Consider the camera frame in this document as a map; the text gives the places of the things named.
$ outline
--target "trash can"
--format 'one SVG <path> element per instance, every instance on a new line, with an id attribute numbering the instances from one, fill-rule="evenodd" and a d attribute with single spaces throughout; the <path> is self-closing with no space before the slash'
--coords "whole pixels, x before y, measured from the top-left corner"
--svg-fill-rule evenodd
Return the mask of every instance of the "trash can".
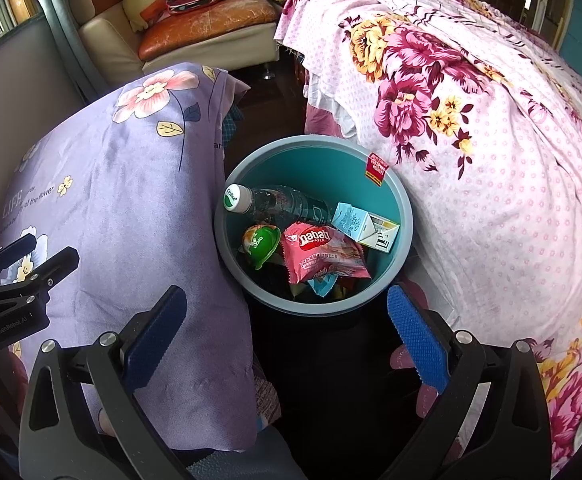
<path id="1" fill-rule="evenodd" d="M 400 224 L 389 253 L 369 249 L 366 265 L 372 278 L 360 280 L 356 294 L 331 303 L 299 303 L 263 290 L 240 267 L 237 251 L 252 221 L 228 213 L 220 196 L 215 209 L 215 241 L 229 272 L 249 294 L 290 314 L 334 316 L 359 308 L 391 284 L 410 250 L 413 214 L 406 190 L 394 171 L 390 168 L 386 171 L 381 186 L 366 176 L 369 155 L 368 150 L 347 140 L 302 135 L 271 142 L 251 153 L 235 168 L 226 186 L 290 186 L 333 206 L 346 202 Z"/>

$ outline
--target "floor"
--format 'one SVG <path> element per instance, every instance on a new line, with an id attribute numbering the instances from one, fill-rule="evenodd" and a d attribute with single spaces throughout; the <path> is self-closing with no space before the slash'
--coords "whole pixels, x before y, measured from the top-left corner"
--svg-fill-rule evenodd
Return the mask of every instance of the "floor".
<path id="1" fill-rule="evenodd" d="M 226 149 L 226 171 L 268 142 L 301 134 L 304 100 L 288 54 L 276 79 L 254 67 L 234 75 L 252 86 L 240 108 L 245 119 Z M 309 480 L 375 480 L 397 457 L 420 419 L 420 382 L 395 371 L 389 356 L 400 340 L 386 314 L 386 295 L 344 316 L 308 319 L 247 298 L 253 343 L 277 389 L 276 423 Z"/>

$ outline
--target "white wall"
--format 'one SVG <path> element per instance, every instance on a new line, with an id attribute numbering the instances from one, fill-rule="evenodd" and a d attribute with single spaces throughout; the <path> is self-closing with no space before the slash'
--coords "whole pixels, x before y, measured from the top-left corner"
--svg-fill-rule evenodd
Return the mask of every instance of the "white wall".
<path id="1" fill-rule="evenodd" d="M 82 106 L 43 17 L 0 38 L 0 218 L 23 154 Z"/>

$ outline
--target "pink polka dot fabric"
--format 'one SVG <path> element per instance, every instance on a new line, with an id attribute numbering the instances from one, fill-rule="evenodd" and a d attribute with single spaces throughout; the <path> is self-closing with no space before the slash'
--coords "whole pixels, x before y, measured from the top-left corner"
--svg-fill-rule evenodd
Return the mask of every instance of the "pink polka dot fabric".
<path id="1" fill-rule="evenodd" d="M 478 0 L 289 0 L 276 39 L 400 176 L 454 330 L 531 343 L 555 473 L 582 421 L 582 79 L 517 27 Z M 430 43 L 408 52 L 423 33 Z M 468 76 L 430 70 L 418 86 L 413 67 L 434 48 L 461 53 Z"/>

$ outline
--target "sofa leg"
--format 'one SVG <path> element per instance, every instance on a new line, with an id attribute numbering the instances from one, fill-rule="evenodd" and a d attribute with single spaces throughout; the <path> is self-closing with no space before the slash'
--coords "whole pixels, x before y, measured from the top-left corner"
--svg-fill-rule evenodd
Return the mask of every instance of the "sofa leg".
<path id="1" fill-rule="evenodd" d="M 276 73 L 271 70 L 270 63 L 264 63 L 264 73 L 262 74 L 262 79 L 270 81 L 276 78 Z"/>

